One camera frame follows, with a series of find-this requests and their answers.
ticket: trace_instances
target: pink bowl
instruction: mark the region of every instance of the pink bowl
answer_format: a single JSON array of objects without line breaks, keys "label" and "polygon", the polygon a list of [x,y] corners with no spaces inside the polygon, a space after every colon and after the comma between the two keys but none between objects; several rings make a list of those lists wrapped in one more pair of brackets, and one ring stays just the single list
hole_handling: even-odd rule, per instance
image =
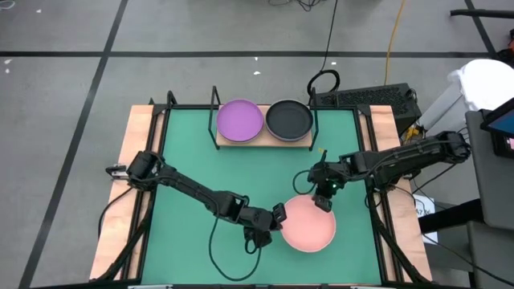
[{"label": "pink bowl", "polygon": [[334,213],[314,205],[311,195],[300,195],[286,205],[288,218],[282,222],[282,236],[293,248],[306,253],[322,250],[336,235]]}]

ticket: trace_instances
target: yellow cable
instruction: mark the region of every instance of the yellow cable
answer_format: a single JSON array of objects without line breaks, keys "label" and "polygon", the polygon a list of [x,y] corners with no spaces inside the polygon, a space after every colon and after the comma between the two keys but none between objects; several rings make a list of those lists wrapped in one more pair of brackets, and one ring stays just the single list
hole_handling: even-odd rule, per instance
[{"label": "yellow cable", "polygon": [[406,0],[402,0],[402,5],[400,6],[400,10],[398,11],[398,15],[396,16],[396,21],[394,22],[393,33],[391,34],[391,40],[389,41],[389,47],[387,48],[387,56],[385,57],[384,85],[387,85],[387,76],[389,74],[389,60],[390,60],[391,48],[393,47],[394,36],[396,35],[396,29],[398,28],[398,24],[400,23],[400,16],[402,15],[402,11],[403,11],[405,2],[406,2]]}]

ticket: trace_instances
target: computer monitor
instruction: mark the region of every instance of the computer monitor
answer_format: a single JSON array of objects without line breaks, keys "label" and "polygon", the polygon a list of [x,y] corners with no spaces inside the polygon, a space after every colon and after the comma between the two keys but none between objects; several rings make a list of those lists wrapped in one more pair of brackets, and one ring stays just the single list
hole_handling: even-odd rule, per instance
[{"label": "computer monitor", "polygon": [[514,138],[514,98],[487,114],[480,128]]}]

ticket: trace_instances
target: wooden tray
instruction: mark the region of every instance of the wooden tray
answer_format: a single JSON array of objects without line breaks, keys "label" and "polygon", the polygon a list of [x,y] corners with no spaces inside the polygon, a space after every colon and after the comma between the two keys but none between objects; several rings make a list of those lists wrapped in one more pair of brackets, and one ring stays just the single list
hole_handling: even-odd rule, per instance
[{"label": "wooden tray", "polygon": [[[260,111],[263,113],[264,119],[266,119],[267,110],[270,108],[269,105],[259,105]],[[226,139],[219,133],[216,132],[216,144],[219,146],[239,146],[239,147],[286,147],[286,148],[310,148],[312,145],[312,132],[309,131],[307,136],[298,141],[282,141],[274,137],[267,130],[266,124],[263,125],[258,136],[248,142],[234,142]]]}]

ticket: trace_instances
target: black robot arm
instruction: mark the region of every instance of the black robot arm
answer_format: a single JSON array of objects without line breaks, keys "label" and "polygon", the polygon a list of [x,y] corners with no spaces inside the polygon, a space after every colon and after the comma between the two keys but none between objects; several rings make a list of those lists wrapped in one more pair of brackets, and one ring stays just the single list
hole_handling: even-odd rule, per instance
[{"label": "black robot arm", "polygon": [[217,218],[244,226],[244,238],[253,241],[255,248],[271,243],[270,231],[280,230],[280,223],[286,219],[283,203],[274,206],[273,211],[250,207],[249,197],[229,191],[213,191],[179,173],[156,153],[138,152],[127,174],[128,183],[133,188],[172,187],[204,204]]},{"label": "black robot arm", "polygon": [[311,167],[308,181],[316,185],[313,200],[316,206],[329,212],[330,199],[348,181],[368,179],[368,189],[384,190],[405,175],[416,176],[421,169],[435,163],[459,164],[471,155],[469,144],[457,132],[441,132],[415,144],[380,152],[358,152],[339,157],[338,162],[321,161]]}]

